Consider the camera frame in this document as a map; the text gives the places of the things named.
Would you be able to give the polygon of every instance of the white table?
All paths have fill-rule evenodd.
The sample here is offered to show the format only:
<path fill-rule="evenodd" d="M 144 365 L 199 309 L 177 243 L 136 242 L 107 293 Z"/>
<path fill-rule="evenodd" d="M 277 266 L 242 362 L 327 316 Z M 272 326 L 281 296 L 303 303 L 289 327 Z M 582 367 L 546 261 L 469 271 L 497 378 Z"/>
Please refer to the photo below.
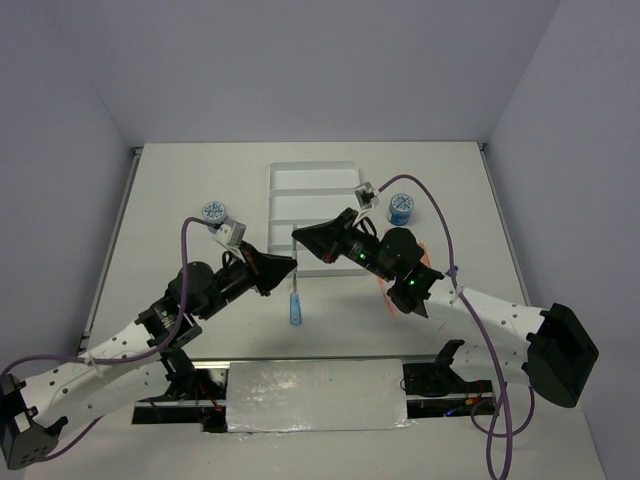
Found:
<path fill-rule="evenodd" d="M 265 251 L 269 164 L 314 160 L 354 160 L 361 179 L 374 186 L 399 173 L 421 178 L 447 217 L 463 283 L 524 303 L 474 143 L 153 144 L 144 148 L 130 192 L 90 346 L 162 295 L 180 268 L 180 225 L 205 203 L 224 202 L 248 225 L 245 239 Z M 388 225 L 385 201 L 398 191 L 416 200 L 410 227 L 427 245 L 434 268 L 445 270 L 441 227 L 412 184 L 403 181 L 385 192 L 374 222 L 379 230 Z M 220 265 L 221 249 L 204 228 L 190 230 L 189 253 L 192 260 Z M 198 360 L 434 354 L 455 335 L 415 315 L 391 317 L 371 276 L 300 280 L 304 324 L 291 327 L 289 287 L 287 280 L 268 299 L 246 294 L 204 325 L 188 354 Z M 464 335 L 478 338 L 473 329 Z M 512 397 L 519 424 L 527 396 L 514 387 Z M 604 478 L 580 406 L 538 403 L 533 424 L 517 438 L 510 478 Z M 131 408 L 107 416 L 72 452 L 31 467 L 26 478 L 487 478 L 483 435 L 465 418 L 424 419 L 397 431 L 247 437 L 200 434 L 192 425 L 133 427 L 130 417 Z M 499 469 L 501 458 L 496 463 Z"/>

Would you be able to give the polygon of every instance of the wire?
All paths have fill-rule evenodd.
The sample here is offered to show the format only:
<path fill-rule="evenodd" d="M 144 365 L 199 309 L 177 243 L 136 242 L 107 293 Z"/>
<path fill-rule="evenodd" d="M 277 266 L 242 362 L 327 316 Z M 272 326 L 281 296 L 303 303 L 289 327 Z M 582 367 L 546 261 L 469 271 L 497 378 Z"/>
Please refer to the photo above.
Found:
<path fill-rule="evenodd" d="M 139 362 L 140 360 L 144 360 L 155 355 L 158 352 L 164 350 L 178 335 L 180 331 L 180 326 L 182 325 L 182 321 L 184 320 L 184 314 L 187 306 L 187 289 L 189 283 L 189 275 L 187 264 L 189 263 L 187 258 L 187 229 L 191 223 L 199 223 L 200 225 L 205 225 L 207 227 L 219 227 L 218 224 L 207 222 L 205 220 L 201 220 L 196 217 L 187 218 L 182 224 L 182 229 L 180 231 L 180 253 L 182 258 L 182 290 L 180 292 L 180 306 L 178 309 L 178 315 L 176 316 L 175 324 L 173 329 L 171 330 L 169 336 L 160 343 L 160 345 L 147 350 L 146 352 L 140 353 L 138 355 L 133 355 L 131 357 L 126 358 L 94 358 L 92 362 L 96 365 L 122 365 L 127 363 Z M 26 357 L 19 358 L 11 362 L 7 367 L 2 371 L 0 376 L 7 375 L 11 370 L 13 370 L 18 365 L 23 363 L 32 362 L 34 360 L 54 360 L 61 363 L 85 363 L 85 357 L 74 357 L 71 355 L 57 355 L 57 354 L 36 354 L 36 355 L 28 355 Z"/>
<path fill-rule="evenodd" d="M 198 386 L 196 385 L 195 388 L 195 398 L 196 398 L 196 420 L 198 420 L 198 423 L 202 423 L 202 420 L 200 420 L 200 409 L 198 408 Z"/>
<path fill-rule="evenodd" d="M 91 431 L 91 429 L 93 427 L 96 426 L 96 424 L 102 419 L 102 417 L 98 417 L 95 420 L 93 420 L 89 425 L 87 425 L 87 427 L 80 432 L 80 434 L 74 438 L 73 440 L 71 440 L 71 442 L 69 442 L 69 444 L 64 447 L 63 449 L 57 451 L 56 453 L 52 453 L 51 455 L 48 455 L 44 458 L 42 458 L 41 460 L 39 460 L 40 462 L 49 462 L 51 460 L 55 460 L 56 458 L 64 455 L 65 453 L 67 453 L 69 450 L 71 450 L 73 447 L 75 447 L 80 440 L 82 440 L 84 438 L 84 436 L 89 433 Z"/>
<path fill-rule="evenodd" d="M 211 398 L 211 396 L 207 393 L 205 388 L 202 386 L 202 383 L 199 383 L 198 385 L 200 386 L 200 389 L 202 390 L 202 393 L 204 393 L 206 395 L 206 397 L 209 399 L 209 401 L 213 405 L 213 408 L 215 408 L 217 412 L 222 411 L 222 407 L 220 407 L 218 405 L 218 403 L 213 398 Z"/>
<path fill-rule="evenodd" d="M 232 263 L 236 261 L 236 257 L 233 256 L 229 250 L 225 250 L 222 253 L 222 268 L 229 268 Z"/>
<path fill-rule="evenodd" d="M 414 182 L 418 187 L 420 187 L 420 189 L 424 192 L 427 198 L 429 198 L 429 201 L 433 205 L 433 208 L 435 209 L 438 215 L 438 218 L 440 219 L 440 223 L 442 224 L 444 234 L 447 237 L 447 247 L 449 250 L 448 274 L 451 277 L 451 283 L 453 284 L 454 288 L 457 289 L 458 288 L 458 280 L 457 280 L 458 267 L 455 264 L 455 255 L 453 251 L 453 240 L 451 239 L 451 231 L 449 230 L 449 226 L 447 225 L 447 221 L 444 218 L 444 215 L 442 214 L 442 210 L 440 209 L 438 202 L 436 201 L 434 196 L 431 194 L 431 192 L 429 192 L 427 187 L 425 187 L 424 184 L 413 175 L 401 174 L 391 178 L 384 185 L 382 185 L 378 189 L 378 191 L 380 193 L 384 192 L 387 188 L 389 188 L 391 184 L 401 179 L 407 179 Z M 500 387 L 500 402 L 495 409 L 495 412 L 491 419 L 491 425 L 489 426 L 489 435 L 487 436 L 486 461 L 487 461 L 487 469 L 489 470 L 489 475 L 491 476 L 491 478 L 494 480 L 505 480 L 509 475 L 509 470 L 511 469 L 511 461 L 513 458 L 513 419 L 511 417 L 511 404 L 509 403 L 509 396 L 507 394 L 507 382 L 504 379 L 502 368 L 500 367 L 500 360 L 498 359 L 498 353 L 496 352 L 496 349 L 493 346 L 493 342 L 491 341 L 489 332 L 487 332 L 487 329 L 484 326 L 482 319 L 478 315 L 478 312 L 476 312 L 476 310 L 473 308 L 473 305 L 471 305 L 471 303 L 469 302 L 469 300 L 467 299 L 463 291 L 459 293 L 458 298 L 460 298 L 462 303 L 465 305 L 465 307 L 469 311 L 469 314 L 471 314 L 471 317 L 475 321 L 476 325 L 478 326 L 478 329 L 482 334 L 482 338 L 484 339 L 484 342 L 487 345 L 487 349 L 489 350 L 489 354 L 491 355 L 491 361 L 493 362 L 493 367 L 496 371 L 496 376 L 498 377 L 498 385 Z M 491 458 L 491 446 L 492 446 L 492 441 L 494 437 L 494 429 L 496 426 L 496 422 L 498 420 L 500 409 L 502 407 L 504 408 L 504 413 L 505 413 L 505 424 L 506 424 L 507 431 L 504 434 L 505 435 L 504 438 L 506 438 L 507 440 L 507 448 L 506 448 L 504 463 L 502 466 L 502 472 L 500 473 L 499 476 L 497 476 L 493 469 L 493 460 Z"/>
<path fill-rule="evenodd" d="M 522 432 L 524 432 L 525 429 L 531 423 L 531 420 L 533 420 L 533 414 L 535 413 L 535 409 L 536 409 L 536 395 L 535 395 L 535 392 L 533 391 L 533 388 L 531 388 L 531 387 L 529 387 L 529 398 L 531 399 L 531 403 L 530 403 L 531 406 L 529 407 L 529 414 L 527 415 L 527 418 L 525 419 L 524 423 L 518 429 L 513 431 L 513 436 L 514 437 L 516 435 L 519 435 Z M 504 434 L 504 433 L 495 433 L 495 432 L 491 433 L 486 428 L 480 426 L 480 424 L 478 423 L 478 420 L 476 419 L 476 411 L 478 410 L 478 407 L 480 407 L 481 404 L 485 404 L 485 403 L 490 402 L 490 401 L 491 401 L 490 398 L 485 398 L 484 400 L 480 400 L 479 402 L 477 402 L 477 403 L 475 403 L 473 405 L 473 408 L 471 409 L 471 422 L 482 433 L 485 433 L 487 435 L 492 435 L 493 437 L 496 437 L 496 438 L 506 438 L 506 434 Z M 498 400 L 498 404 L 496 405 L 495 408 L 496 408 L 496 410 L 500 409 L 500 400 Z"/>
<path fill-rule="evenodd" d="M 154 402 L 152 398 L 147 398 L 146 402 L 151 405 L 151 408 L 153 408 L 153 413 L 156 414 L 156 420 L 158 423 L 162 423 L 162 413 L 160 412 L 160 408 L 156 405 L 156 402 Z"/>
<path fill-rule="evenodd" d="M 376 226 L 373 224 L 373 222 L 369 217 L 364 217 L 362 220 L 360 220 L 356 224 L 356 227 L 360 228 L 360 230 L 362 230 L 364 233 L 369 233 L 374 237 L 378 236 L 378 231 L 376 230 Z"/>

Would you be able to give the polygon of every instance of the plastic tray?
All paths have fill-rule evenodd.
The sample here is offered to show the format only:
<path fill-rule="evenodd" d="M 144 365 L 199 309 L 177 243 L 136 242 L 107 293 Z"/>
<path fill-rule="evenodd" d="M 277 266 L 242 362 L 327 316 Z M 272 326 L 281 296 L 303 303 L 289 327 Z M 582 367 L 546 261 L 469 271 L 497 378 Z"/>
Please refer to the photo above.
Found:
<path fill-rule="evenodd" d="M 277 162 L 269 167 L 268 251 L 291 255 L 291 232 L 336 218 L 345 208 L 358 208 L 353 188 L 360 184 L 356 162 Z M 345 258 L 322 263 L 298 244 L 298 276 L 364 275 Z"/>

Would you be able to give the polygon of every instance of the purple cable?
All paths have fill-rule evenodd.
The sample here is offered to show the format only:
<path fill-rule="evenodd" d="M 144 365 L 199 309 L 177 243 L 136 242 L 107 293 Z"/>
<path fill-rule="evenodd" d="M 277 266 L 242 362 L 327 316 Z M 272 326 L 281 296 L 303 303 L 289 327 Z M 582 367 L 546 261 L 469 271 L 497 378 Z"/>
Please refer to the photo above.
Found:
<path fill-rule="evenodd" d="M 145 358 L 149 358 L 152 355 L 164 350 L 167 345 L 169 345 L 173 339 L 178 335 L 178 331 L 180 330 L 180 325 L 182 325 L 182 321 L 184 319 L 184 313 L 187 306 L 187 285 L 189 282 L 188 279 L 188 269 L 187 263 L 189 262 L 187 259 L 187 229 L 189 224 L 191 223 L 199 223 L 201 225 L 205 225 L 207 227 L 219 227 L 219 225 L 206 222 L 204 220 L 200 220 L 199 218 L 189 217 L 182 224 L 182 230 L 180 232 L 180 253 L 182 256 L 182 290 L 180 292 L 180 307 L 178 309 L 178 315 L 176 316 L 176 321 L 171 330 L 169 336 L 158 346 L 147 350 L 146 352 L 140 353 L 138 355 L 134 355 L 132 357 L 127 358 L 95 358 L 93 362 L 97 365 L 122 365 L 126 363 L 138 362 L 140 360 L 144 360 Z M 14 362 L 10 363 L 3 371 L 0 376 L 7 375 L 11 370 L 13 370 L 18 365 L 23 363 L 31 362 L 34 360 L 55 360 L 62 363 L 85 363 L 86 358 L 83 357 L 74 357 L 71 355 L 57 355 L 57 354 L 37 354 L 37 355 L 28 355 L 26 357 L 19 358 Z"/>
<path fill-rule="evenodd" d="M 87 433 L 89 433 L 89 431 L 96 426 L 96 423 L 98 423 L 100 420 L 102 420 L 102 417 L 98 417 L 95 420 L 93 420 L 89 425 L 87 425 L 87 427 L 80 432 L 80 435 L 78 435 L 76 438 L 74 438 L 73 440 L 71 440 L 69 442 L 69 444 L 64 447 L 63 449 L 61 449 L 60 451 L 56 452 L 56 453 L 52 453 L 51 455 L 48 455 L 46 457 L 44 457 L 42 460 L 39 460 L 40 462 L 49 462 L 51 460 L 55 460 L 56 458 L 64 455 L 65 453 L 67 453 L 69 450 L 71 450 L 73 447 L 75 447 L 80 440 L 82 440 L 85 435 Z"/>
<path fill-rule="evenodd" d="M 533 391 L 533 388 L 529 387 L 529 398 L 531 400 L 531 406 L 529 407 L 529 414 L 527 415 L 527 418 L 525 419 L 524 423 L 517 429 L 513 431 L 513 436 L 515 437 L 516 435 L 521 434 L 522 432 L 524 432 L 526 430 L 526 428 L 529 426 L 529 424 L 531 423 L 531 420 L 533 420 L 533 414 L 536 410 L 536 396 L 535 393 Z M 491 433 L 489 432 L 489 430 L 487 430 L 486 428 L 480 426 L 480 424 L 478 423 L 478 420 L 476 420 L 476 411 L 478 410 L 478 408 L 480 407 L 480 405 L 483 405 L 487 402 L 491 401 L 490 398 L 486 398 L 484 400 L 480 400 L 478 403 L 476 403 L 473 408 L 471 409 L 471 422 L 473 423 L 474 427 L 476 427 L 478 430 L 480 430 L 482 433 L 485 433 L 487 435 L 493 435 L 496 438 L 506 438 L 506 434 L 504 433 Z M 500 410 L 500 407 L 502 406 L 502 400 L 498 400 L 498 403 L 496 404 L 496 410 Z"/>
<path fill-rule="evenodd" d="M 451 239 L 451 232 L 449 231 L 449 226 L 447 225 L 447 221 L 445 220 L 444 215 L 442 214 L 442 210 L 440 209 L 438 202 L 436 202 L 436 199 L 433 197 L 433 195 L 431 195 L 431 192 L 427 190 L 427 187 L 425 187 L 420 180 L 418 180 L 413 175 L 407 175 L 407 174 L 396 175 L 395 177 L 391 178 L 388 182 L 386 182 L 384 185 L 382 185 L 378 190 L 380 193 L 382 193 L 391 184 L 403 178 L 407 180 L 411 180 L 416 185 L 418 185 L 418 187 L 420 187 L 420 189 L 425 193 L 425 195 L 431 201 L 433 208 L 435 209 L 436 213 L 438 214 L 438 217 L 440 218 L 440 223 L 442 224 L 444 234 L 447 237 L 447 246 L 449 248 L 449 276 L 451 277 L 451 282 L 453 283 L 454 288 L 457 289 L 458 287 L 457 267 L 455 264 L 455 257 L 453 252 L 453 240 Z M 496 406 L 496 410 L 491 419 L 491 425 L 489 426 L 489 435 L 487 437 L 486 459 L 487 459 L 487 468 L 489 470 L 489 475 L 491 476 L 491 478 L 494 480 L 505 480 L 509 475 L 509 470 L 511 469 L 511 460 L 513 458 L 513 420 L 511 418 L 511 404 L 509 403 L 509 396 L 507 394 L 507 382 L 504 379 L 502 368 L 500 368 L 500 360 L 498 359 L 498 353 L 496 352 L 496 349 L 493 346 L 493 342 L 491 341 L 489 332 L 487 332 L 486 327 L 482 323 L 482 319 L 480 318 L 476 310 L 473 308 L 473 306 L 465 296 L 464 292 L 460 292 L 459 298 L 460 300 L 462 300 L 462 303 L 464 303 L 465 307 L 467 307 L 467 310 L 471 314 L 471 317 L 473 317 L 473 320 L 476 322 L 476 325 L 478 326 L 478 329 L 482 334 L 482 338 L 487 344 L 489 354 L 491 355 L 491 361 L 493 362 L 493 367 L 495 368 L 496 376 L 498 377 L 498 385 L 500 387 L 500 401 Z M 502 473 L 498 477 L 496 476 L 495 471 L 493 469 L 493 460 L 491 458 L 491 446 L 492 446 L 493 437 L 495 435 L 494 430 L 495 430 L 496 422 L 498 420 L 498 416 L 500 413 L 500 407 L 504 407 L 505 424 L 507 429 L 506 434 L 504 434 L 505 435 L 504 438 L 507 439 L 507 449 L 505 453 L 504 464 L 502 467 Z"/>

